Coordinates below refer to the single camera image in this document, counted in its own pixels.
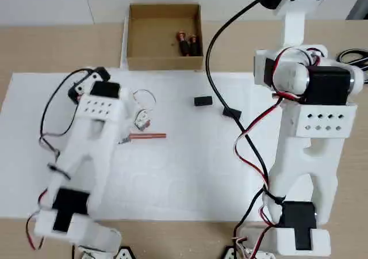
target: cardboard box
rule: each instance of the cardboard box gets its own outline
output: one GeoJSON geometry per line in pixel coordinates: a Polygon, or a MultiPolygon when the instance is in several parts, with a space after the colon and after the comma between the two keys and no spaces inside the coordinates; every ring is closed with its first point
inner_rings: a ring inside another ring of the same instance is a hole
{"type": "Polygon", "coordinates": [[[201,10],[198,4],[131,4],[126,60],[130,70],[202,69],[201,10]],[[196,35],[201,56],[182,56],[177,32],[196,35]]]}

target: robotic arm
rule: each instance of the robotic arm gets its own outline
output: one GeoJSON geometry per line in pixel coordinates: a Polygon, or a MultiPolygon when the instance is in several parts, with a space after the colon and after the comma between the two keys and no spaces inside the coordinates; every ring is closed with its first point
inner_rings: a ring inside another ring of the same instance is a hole
{"type": "MultiPolygon", "coordinates": [[[[363,72],[327,59],[322,45],[302,45],[305,15],[323,0],[265,0],[263,6],[284,17],[282,47],[257,51],[255,83],[295,99],[281,103],[282,120],[269,191],[285,197],[295,181],[309,174],[310,202],[264,195],[272,221],[262,250],[284,256],[329,256],[328,222],[338,185],[336,171],[344,141],[350,136],[357,105],[350,98],[363,88],[363,72]]],[[[243,229],[241,237],[249,236],[243,229]]]]}
{"type": "Polygon", "coordinates": [[[137,111],[133,93],[109,79],[109,73],[99,67],[70,89],[68,95],[78,108],[34,229],[39,236],[69,241],[96,259],[113,258],[120,247],[120,232],[90,216],[101,204],[114,148],[137,111]],[[91,191],[67,185],[85,161],[94,174],[91,191]]]}

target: white paper sheet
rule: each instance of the white paper sheet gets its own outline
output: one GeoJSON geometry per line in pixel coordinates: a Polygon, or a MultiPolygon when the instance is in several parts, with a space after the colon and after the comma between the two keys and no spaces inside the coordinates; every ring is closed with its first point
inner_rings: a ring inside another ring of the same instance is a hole
{"type": "MultiPolygon", "coordinates": [[[[232,119],[222,115],[223,107],[205,74],[109,71],[111,81],[155,94],[157,105],[147,131],[165,132],[167,139],[117,146],[96,218],[238,220],[262,182],[233,155],[232,145],[240,131],[232,119]],[[214,104],[194,107],[193,98],[204,95],[213,96],[214,104]]],[[[48,184],[46,164],[52,161],[52,154],[38,145],[40,119],[48,97],[65,75],[14,74],[11,79],[0,115],[0,217],[28,216],[48,184]]],[[[251,74],[214,73],[213,79],[230,107],[243,112],[244,125],[273,102],[269,90],[254,86],[251,74]]],[[[74,105],[66,90],[71,82],[52,102],[45,121],[47,131],[63,131],[70,122],[74,105]]],[[[268,167],[274,160],[280,117],[277,109],[252,131],[268,167]]],[[[66,139],[54,143],[62,148],[66,139]]],[[[245,141],[240,151],[257,163],[245,141]]],[[[93,185],[88,166],[83,171],[71,183],[93,185]]],[[[250,220],[258,219],[256,210],[250,220]]]]}

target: wooden table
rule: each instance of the wooden table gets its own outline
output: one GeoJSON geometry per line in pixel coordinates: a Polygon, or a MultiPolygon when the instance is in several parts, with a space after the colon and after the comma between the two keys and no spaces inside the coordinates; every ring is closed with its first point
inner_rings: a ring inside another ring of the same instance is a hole
{"type": "MultiPolygon", "coordinates": [[[[205,46],[219,22],[203,22],[205,46]]],[[[331,55],[347,48],[368,46],[366,21],[309,21],[306,43],[325,44],[331,55]]],[[[251,71],[256,49],[277,47],[281,23],[249,21],[232,25],[213,51],[212,70],[251,71]]],[[[0,28],[0,101],[12,72],[69,72],[82,66],[118,67],[121,24],[87,26],[0,28]]],[[[339,188],[327,228],[332,238],[332,258],[366,258],[364,221],[368,209],[368,88],[355,99],[358,117],[346,141],[339,167],[339,188]]],[[[122,231],[125,245],[137,258],[218,258],[230,243],[233,223],[110,222],[122,231]]],[[[25,220],[0,219],[0,258],[70,258],[70,245],[46,240],[39,252],[31,251],[25,220]]]]}

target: cable tie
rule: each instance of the cable tie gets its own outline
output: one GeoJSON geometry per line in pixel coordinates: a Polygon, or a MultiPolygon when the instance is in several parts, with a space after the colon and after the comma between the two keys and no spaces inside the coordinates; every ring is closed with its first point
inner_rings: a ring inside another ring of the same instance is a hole
{"type": "Polygon", "coordinates": [[[48,163],[48,164],[47,164],[47,167],[50,169],[50,171],[60,173],[60,174],[62,174],[63,176],[65,176],[65,178],[66,178],[67,180],[71,180],[71,176],[70,176],[67,172],[63,171],[62,169],[59,169],[59,168],[58,168],[58,167],[56,167],[54,164],[48,163]]]}

